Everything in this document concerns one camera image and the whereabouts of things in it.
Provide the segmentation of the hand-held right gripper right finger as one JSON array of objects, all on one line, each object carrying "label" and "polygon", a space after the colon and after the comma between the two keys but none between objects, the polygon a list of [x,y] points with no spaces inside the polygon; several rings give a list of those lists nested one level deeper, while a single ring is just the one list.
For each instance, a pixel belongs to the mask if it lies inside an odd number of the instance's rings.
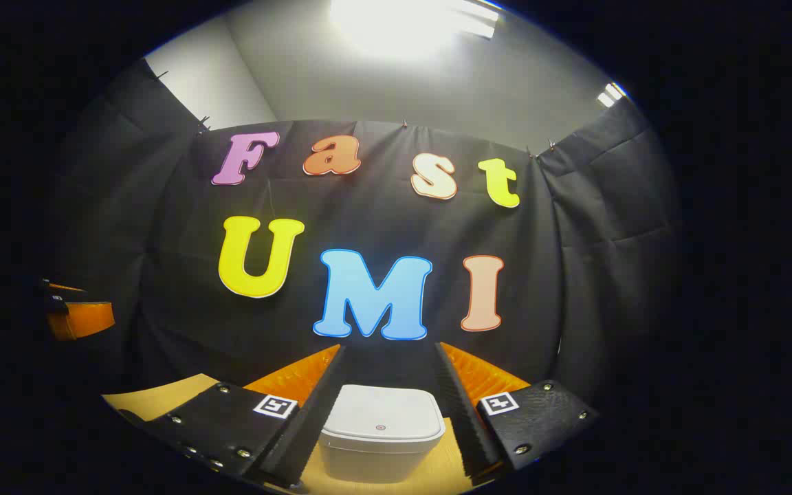
[{"label": "hand-held right gripper right finger", "polygon": [[441,397],[472,481],[537,463],[600,417],[555,380],[531,384],[446,342],[436,352]]}]

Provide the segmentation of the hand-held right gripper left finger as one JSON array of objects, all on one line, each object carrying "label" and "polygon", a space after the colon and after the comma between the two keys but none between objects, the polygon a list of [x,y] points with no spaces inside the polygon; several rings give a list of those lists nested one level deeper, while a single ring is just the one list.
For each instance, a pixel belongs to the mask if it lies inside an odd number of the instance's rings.
[{"label": "hand-held right gripper left finger", "polygon": [[301,476],[346,373],[339,345],[302,358],[251,384],[216,380],[184,404],[133,426],[204,464],[246,483],[302,487]]}]

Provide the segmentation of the white desktop garbage bin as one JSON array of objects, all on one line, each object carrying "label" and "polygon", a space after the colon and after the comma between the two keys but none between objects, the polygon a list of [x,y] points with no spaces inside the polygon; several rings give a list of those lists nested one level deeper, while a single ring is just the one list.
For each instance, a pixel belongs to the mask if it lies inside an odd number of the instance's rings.
[{"label": "white desktop garbage bin", "polygon": [[388,485],[408,479],[445,432],[436,398],[427,391],[346,384],[318,447],[327,476]]}]

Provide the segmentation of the wooden desktop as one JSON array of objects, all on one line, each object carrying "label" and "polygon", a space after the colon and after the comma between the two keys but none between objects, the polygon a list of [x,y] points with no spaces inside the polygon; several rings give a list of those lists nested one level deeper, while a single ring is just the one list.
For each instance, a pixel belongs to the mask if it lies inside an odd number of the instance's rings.
[{"label": "wooden desktop", "polygon": [[[139,419],[157,419],[160,415],[210,388],[216,380],[205,374],[177,380],[131,393],[102,395],[116,410],[138,414]],[[464,495],[472,491],[465,476],[463,459],[454,436],[452,420],[444,419],[444,434],[430,454],[406,479],[398,483],[358,483],[328,476],[320,447],[315,447],[301,479],[310,495]]]}]

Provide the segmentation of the ceiling light panel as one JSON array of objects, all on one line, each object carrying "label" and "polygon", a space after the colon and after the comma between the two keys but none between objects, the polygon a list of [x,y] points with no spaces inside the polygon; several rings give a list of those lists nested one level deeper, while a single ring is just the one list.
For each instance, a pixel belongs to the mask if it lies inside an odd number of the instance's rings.
[{"label": "ceiling light panel", "polygon": [[617,102],[627,97],[628,95],[616,82],[608,82],[608,84],[604,85],[604,90],[597,95],[596,100],[605,109],[610,109]]}]

